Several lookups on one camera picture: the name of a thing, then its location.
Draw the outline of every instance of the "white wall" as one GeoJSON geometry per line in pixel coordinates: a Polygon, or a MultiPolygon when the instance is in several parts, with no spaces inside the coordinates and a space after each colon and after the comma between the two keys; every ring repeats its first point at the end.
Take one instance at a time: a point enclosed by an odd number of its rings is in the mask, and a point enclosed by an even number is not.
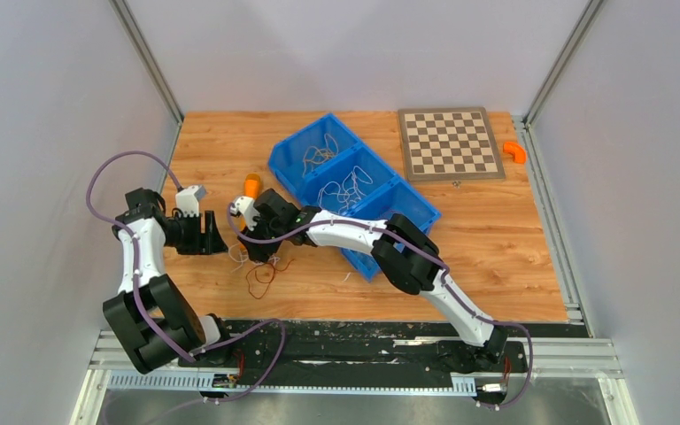
{"type": "MultiPolygon", "coordinates": [[[[165,155],[175,131],[108,2],[0,1],[0,424],[68,421],[120,276],[86,185],[115,152],[165,155]]],[[[109,172],[109,214],[161,175],[142,159],[109,172]]]]}
{"type": "Polygon", "coordinates": [[[128,0],[184,111],[526,112],[586,0],[128,0]]]}
{"type": "Polygon", "coordinates": [[[536,131],[590,319],[680,423],[680,2],[607,2],[536,131]]]}

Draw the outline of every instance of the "chessboard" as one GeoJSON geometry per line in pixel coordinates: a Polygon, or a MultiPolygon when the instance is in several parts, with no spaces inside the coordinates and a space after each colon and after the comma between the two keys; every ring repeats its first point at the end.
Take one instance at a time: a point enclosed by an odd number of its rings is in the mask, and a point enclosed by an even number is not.
{"type": "Polygon", "coordinates": [[[504,179],[485,109],[406,109],[398,114],[409,182],[504,179]]]}

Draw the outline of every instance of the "blue bin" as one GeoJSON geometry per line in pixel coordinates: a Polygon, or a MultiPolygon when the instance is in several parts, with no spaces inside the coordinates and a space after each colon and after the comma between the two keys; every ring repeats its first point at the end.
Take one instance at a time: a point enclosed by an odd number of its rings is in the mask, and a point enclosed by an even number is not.
{"type": "MultiPolygon", "coordinates": [[[[301,205],[320,205],[334,213],[364,220],[383,220],[393,213],[402,213],[426,234],[442,216],[331,113],[276,144],[267,164],[277,180],[301,205]],[[329,148],[335,156],[319,165],[307,166],[304,162],[307,152],[311,155],[313,147],[328,148],[325,135],[332,136],[329,148]],[[327,188],[325,193],[332,192],[332,188],[342,185],[354,170],[361,177],[356,179],[357,192],[354,193],[357,196],[352,203],[343,203],[338,197],[327,195],[320,203],[323,188],[327,188]]],[[[379,266],[368,255],[342,251],[368,281],[379,272],[379,266]]]]}

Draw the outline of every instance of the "wooden table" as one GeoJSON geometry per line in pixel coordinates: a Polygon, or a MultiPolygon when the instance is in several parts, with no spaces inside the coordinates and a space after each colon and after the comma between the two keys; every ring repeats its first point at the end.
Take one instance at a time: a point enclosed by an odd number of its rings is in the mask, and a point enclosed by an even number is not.
{"type": "MultiPolygon", "coordinates": [[[[201,209],[214,210],[228,245],[236,236],[225,220],[226,206],[242,195],[248,173],[258,173],[265,188],[288,199],[267,168],[272,147],[317,120],[322,112],[190,112],[183,123],[172,167],[183,185],[202,183],[207,197],[201,209]]],[[[403,174],[395,112],[338,112],[337,117],[403,174]]],[[[508,113],[490,113],[499,145],[516,141],[508,113]]],[[[488,314],[512,321],[566,321],[551,257],[546,247],[524,166],[506,156],[503,182],[414,184],[443,214],[431,239],[452,267],[455,282],[488,314]]],[[[174,205],[170,179],[163,193],[174,205]]],[[[249,295],[247,263],[239,270],[228,255],[180,257],[166,249],[166,268],[197,313],[225,318],[324,319],[358,321],[442,321],[427,301],[406,295],[383,275],[369,283],[330,248],[284,243],[278,252],[284,267],[260,300],[249,295]]],[[[257,270],[261,279],[272,272],[257,270]]],[[[260,295],[265,285],[253,281],[260,295]]]]}

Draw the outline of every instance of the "perforated metal strip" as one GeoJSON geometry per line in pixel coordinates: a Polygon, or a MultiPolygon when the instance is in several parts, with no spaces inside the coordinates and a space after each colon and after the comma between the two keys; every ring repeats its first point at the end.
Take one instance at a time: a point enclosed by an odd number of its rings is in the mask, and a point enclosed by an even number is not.
{"type": "MultiPolygon", "coordinates": [[[[235,388],[213,388],[212,372],[197,371],[156,371],[139,375],[131,370],[113,371],[108,390],[185,390],[240,392],[249,388],[237,385],[235,388]]],[[[289,394],[364,394],[390,396],[475,396],[475,379],[467,376],[453,376],[451,388],[363,388],[363,387],[313,387],[263,385],[254,392],[289,394]]]]}

